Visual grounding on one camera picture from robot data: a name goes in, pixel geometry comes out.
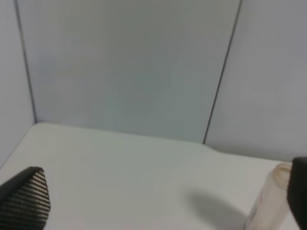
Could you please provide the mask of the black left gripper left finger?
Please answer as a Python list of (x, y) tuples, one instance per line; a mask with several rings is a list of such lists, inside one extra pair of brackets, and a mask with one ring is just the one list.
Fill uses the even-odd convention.
[(2, 230), (42, 230), (50, 210), (43, 168), (28, 167), (0, 185)]

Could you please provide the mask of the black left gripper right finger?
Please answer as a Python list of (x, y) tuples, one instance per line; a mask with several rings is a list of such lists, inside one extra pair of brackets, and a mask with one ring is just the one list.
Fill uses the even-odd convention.
[(301, 230), (307, 230), (307, 158), (292, 160), (292, 168), (287, 189), (290, 211)]

